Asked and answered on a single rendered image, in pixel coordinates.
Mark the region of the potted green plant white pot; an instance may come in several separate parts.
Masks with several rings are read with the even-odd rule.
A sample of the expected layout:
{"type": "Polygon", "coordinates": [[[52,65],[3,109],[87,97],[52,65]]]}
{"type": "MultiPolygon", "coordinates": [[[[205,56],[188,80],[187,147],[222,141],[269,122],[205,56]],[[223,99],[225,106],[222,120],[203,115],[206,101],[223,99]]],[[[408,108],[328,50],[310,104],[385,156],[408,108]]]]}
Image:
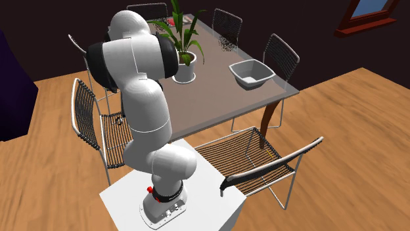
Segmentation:
{"type": "Polygon", "coordinates": [[[159,34],[160,38],[167,37],[168,39],[171,39],[173,41],[173,45],[177,51],[179,68],[177,73],[173,75],[172,78],[176,83],[188,84],[194,81],[196,78],[196,75],[194,73],[194,67],[197,61],[195,53],[188,51],[188,48],[191,45],[196,45],[202,54],[202,58],[204,58],[204,53],[199,42],[197,40],[191,39],[192,35],[198,35],[198,32],[195,30],[194,27],[196,25],[198,15],[201,12],[204,12],[204,10],[199,10],[195,14],[194,19],[191,22],[190,28],[183,30],[183,12],[180,10],[178,0],[171,0],[171,4],[173,6],[173,22],[176,29],[176,33],[179,34],[179,39],[176,38],[176,36],[174,36],[173,31],[164,22],[153,20],[148,22],[160,26],[162,29],[166,31],[166,33],[159,34]]]}

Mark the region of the grey dining table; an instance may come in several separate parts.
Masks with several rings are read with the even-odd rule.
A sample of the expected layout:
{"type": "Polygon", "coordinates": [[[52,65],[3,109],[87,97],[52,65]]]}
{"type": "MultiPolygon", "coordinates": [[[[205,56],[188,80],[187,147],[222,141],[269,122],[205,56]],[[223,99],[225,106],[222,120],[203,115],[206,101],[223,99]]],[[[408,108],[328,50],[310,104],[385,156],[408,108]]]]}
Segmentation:
{"type": "Polygon", "coordinates": [[[243,89],[229,65],[252,57],[242,50],[221,50],[219,34],[200,20],[195,29],[199,35],[194,39],[204,51],[201,55],[196,47],[191,49],[197,55],[195,80],[189,84],[178,84],[171,78],[160,80],[170,112],[172,142],[299,93],[279,76],[256,89],[243,89]]]}

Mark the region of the grey square bowl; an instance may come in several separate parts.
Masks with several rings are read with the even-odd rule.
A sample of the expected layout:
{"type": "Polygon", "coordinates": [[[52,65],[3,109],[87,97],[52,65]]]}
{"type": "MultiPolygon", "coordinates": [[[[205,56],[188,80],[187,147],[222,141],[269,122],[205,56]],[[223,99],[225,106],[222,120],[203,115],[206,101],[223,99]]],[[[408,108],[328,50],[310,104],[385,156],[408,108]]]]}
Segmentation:
{"type": "Polygon", "coordinates": [[[256,59],[231,64],[229,70],[236,82],[247,91],[261,87],[276,75],[270,67],[256,59]]]}

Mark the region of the red framed window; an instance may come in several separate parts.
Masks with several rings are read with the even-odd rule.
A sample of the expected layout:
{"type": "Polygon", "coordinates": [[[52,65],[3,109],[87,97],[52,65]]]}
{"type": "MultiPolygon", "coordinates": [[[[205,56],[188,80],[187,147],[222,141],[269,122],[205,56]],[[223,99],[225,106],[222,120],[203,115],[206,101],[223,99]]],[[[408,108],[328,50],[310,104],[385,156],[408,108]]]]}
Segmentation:
{"type": "Polygon", "coordinates": [[[362,0],[351,0],[338,28],[334,32],[335,37],[344,38],[361,32],[381,28],[396,22],[390,17],[400,0],[383,0],[380,7],[367,10],[367,13],[357,13],[362,0]]]}

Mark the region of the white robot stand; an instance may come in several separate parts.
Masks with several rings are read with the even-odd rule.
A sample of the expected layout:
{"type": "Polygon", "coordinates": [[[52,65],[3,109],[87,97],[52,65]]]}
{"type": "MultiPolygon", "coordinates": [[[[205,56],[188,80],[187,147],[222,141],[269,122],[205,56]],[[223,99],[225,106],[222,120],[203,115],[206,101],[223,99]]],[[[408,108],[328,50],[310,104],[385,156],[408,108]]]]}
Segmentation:
{"type": "Polygon", "coordinates": [[[152,186],[151,175],[132,170],[100,193],[100,197],[119,231],[231,231],[246,196],[234,186],[220,195],[225,177],[208,163],[188,142],[174,142],[196,155],[193,176],[184,180],[187,209],[157,230],[151,229],[140,214],[140,204],[152,186]]]}

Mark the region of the dark purple furniture block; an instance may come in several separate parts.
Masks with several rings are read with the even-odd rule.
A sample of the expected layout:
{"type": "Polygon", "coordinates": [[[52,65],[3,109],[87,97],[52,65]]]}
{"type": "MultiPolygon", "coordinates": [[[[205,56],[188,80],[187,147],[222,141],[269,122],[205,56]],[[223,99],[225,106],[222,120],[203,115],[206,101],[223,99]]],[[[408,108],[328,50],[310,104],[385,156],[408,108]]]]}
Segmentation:
{"type": "Polygon", "coordinates": [[[0,141],[28,134],[37,94],[0,30],[0,141]]]}

